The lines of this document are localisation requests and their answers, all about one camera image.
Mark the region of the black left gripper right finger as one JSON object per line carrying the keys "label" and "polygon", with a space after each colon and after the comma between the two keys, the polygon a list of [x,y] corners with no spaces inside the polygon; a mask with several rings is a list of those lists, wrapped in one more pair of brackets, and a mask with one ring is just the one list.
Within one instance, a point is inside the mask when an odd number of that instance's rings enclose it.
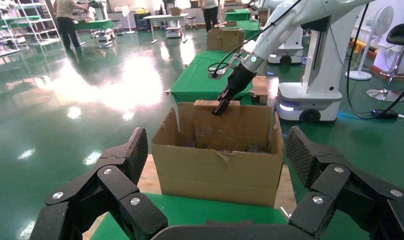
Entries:
{"label": "black left gripper right finger", "polygon": [[336,148],[315,143],[293,126],[286,157],[307,193],[289,224],[321,238],[334,214],[344,212],[372,240],[404,240],[404,190],[352,165]]}

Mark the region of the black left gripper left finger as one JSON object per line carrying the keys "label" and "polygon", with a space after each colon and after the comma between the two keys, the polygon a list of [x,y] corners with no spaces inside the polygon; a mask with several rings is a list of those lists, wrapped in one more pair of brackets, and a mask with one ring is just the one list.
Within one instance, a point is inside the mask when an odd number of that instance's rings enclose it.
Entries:
{"label": "black left gripper left finger", "polygon": [[147,157],[147,133],[138,127],[127,143],[106,149],[91,170],[47,195],[30,238],[80,240],[110,213],[129,239],[152,239],[168,220],[138,188]]}

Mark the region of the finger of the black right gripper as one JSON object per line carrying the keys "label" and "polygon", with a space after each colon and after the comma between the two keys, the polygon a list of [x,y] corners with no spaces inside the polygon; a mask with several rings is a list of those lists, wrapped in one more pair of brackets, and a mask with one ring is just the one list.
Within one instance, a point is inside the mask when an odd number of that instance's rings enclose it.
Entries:
{"label": "finger of the black right gripper", "polygon": [[220,94],[217,98],[217,100],[219,101],[218,106],[215,108],[215,110],[213,110],[211,113],[214,116],[220,116],[222,115],[225,110],[227,109],[227,107],[230,105],[230,102],[232,101],[233,96],[228,95],[228,94]]}

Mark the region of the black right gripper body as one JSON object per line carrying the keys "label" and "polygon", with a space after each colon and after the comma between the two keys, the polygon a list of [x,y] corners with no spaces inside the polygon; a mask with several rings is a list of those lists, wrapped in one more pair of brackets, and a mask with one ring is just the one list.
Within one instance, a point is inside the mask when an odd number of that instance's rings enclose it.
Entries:
{"label": "black right gripper body", "polygon": [[227,99],[231,101],[233,97],[243,91],[256,73],[246,69],[242,63],[237,64],[227,78],[227,85],[219,95],[219,100]]}

